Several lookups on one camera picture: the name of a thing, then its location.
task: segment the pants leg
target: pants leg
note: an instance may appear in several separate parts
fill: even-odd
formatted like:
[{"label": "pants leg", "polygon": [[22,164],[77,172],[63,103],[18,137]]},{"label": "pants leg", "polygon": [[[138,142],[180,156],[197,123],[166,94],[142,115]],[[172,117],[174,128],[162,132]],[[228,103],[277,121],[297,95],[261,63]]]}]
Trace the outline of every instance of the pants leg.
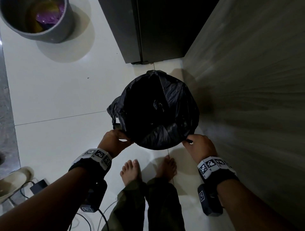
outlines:
[{"label": "pants leg", "polygon": [[[118,202],[108,219],[109,230],[143,230],[145,191],[145,183],[134,180],[118,194]],[[102,231],[107,231],[106,224]]]},{"label": "pants leg", "polygon": [[176,188],[163,178],[147,183],[148,223],[150,231],[185,231]]}]

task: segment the foot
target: foot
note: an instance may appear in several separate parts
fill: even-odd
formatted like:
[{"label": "foot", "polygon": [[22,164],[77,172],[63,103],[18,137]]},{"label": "foot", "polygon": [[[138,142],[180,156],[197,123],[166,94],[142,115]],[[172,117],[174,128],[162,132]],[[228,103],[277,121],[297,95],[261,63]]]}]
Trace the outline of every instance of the foot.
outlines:
[{"label": "foot", "polygon": [[120,172],[124,185],[127,186],[131,181],[140,179],[142,181],[141,169],[138,160],[127,161]]},{"label": "foot", "polygon": [[162,164],[157,169],[156,178],[165,178],[170,181],[177,174],[177,165],[175,159],[166,156]]}]

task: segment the garbage bag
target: garbage bag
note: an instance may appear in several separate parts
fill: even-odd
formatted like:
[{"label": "garbage bag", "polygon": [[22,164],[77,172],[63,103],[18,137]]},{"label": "garbage bag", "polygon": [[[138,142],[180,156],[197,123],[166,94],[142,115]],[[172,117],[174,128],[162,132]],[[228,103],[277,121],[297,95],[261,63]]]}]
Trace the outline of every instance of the garbage bag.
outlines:
[{"label": "garbage bag", "polygon": [[137,145],[153,150],[176,146],[194,134],[199,122],[199,109],[185,83],[156,70],[129,83],[107,112],[114,129],[120,127]]}]

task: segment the floor tile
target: floor tile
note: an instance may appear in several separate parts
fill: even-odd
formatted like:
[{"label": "floor tile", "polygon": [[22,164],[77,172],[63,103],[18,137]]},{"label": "floor tile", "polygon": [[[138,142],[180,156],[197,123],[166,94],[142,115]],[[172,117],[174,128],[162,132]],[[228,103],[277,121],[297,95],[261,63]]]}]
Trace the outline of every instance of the floor tile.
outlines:
[{"label": "floor tile", "polygon": [[70,3],[77,27],[61,44],[25,39],[0,19],[15,125],[105,111],[154,69],[125,64],[98,1]]},{"label": "floor tile", "polygon": [[[111,129],[111,118],[107,112],[16,126],[21,166],[32,168],[34,177],[38,180],[46,178],[52,183],[68,171],[71,163],[82,152],[97,147],[103,135]],[[167,150],[154,151],[136,144],[125,149],[113,160],[105,177],[108,188],[100,207],[101,211],[116,201],[117,194],[124,188],[120,171],[127,160],[138,159],[143,180],[147,181],[155,176],[156,164],[167,154]],[[29,187],[25,189],[25,193],[32,195]],[[113,207],[105,214],[107,218]],[[95,213],[86,216],[97,228],[100,215]],[[75,219],[80,222],[75,231],[87,230],[88,224],[81,217],[76,216]]]},{"label": "floor tile", "polygon": [[[195,134],[203,134],[197,128]],[[197,165],[182,143],[169,149],[171,158],[177,163],[177,175],[174,186],[177,189],[182,207],[186,230],[234,230],[226,212],[217,218],[211,218],[203,213],[197,188],[203,183],[199,176]]]},{"label": "floor tile", "polygon": [[161,62],[155,62],[155,70],[161,70],[166,72],[168,75],[171,75],[181,81],[183,81],[182,77],[182,58],[179,59],[170,59],[164,60]]}]

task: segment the wall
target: wall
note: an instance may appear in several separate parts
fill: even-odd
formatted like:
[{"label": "wall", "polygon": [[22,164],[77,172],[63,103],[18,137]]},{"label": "wall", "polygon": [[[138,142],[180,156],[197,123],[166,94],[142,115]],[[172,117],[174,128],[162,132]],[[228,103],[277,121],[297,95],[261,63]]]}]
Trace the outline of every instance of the wall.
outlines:
[{"label": "wall", "polygon": [[183,59],[200,128],[305,230],[305,1],[220,0]]}]

